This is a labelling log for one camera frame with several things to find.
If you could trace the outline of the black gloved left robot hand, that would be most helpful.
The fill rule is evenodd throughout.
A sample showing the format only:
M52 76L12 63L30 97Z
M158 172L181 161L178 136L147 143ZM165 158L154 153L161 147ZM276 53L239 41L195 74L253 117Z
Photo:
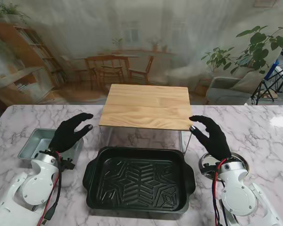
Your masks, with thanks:
M49 150L52 153L63 153L75 145L75 143L93 129L91 124L84 126L81 130L75 129L85 120L93 118L91 113L80 113L74 117L63 121L49 144Z

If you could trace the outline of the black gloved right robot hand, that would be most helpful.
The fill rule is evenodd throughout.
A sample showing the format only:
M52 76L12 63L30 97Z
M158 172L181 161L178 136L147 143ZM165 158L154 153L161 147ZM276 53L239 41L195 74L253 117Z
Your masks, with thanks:
M195 126L190 126L190 132L198 139L211 156L219 161L231 158L232 154L230 152L226 136L218 124L216 124L211 118L202 115L191 116L189 117L189 120L193 122L200 122L206 126L206 132L208 132L209 137L204 135Z

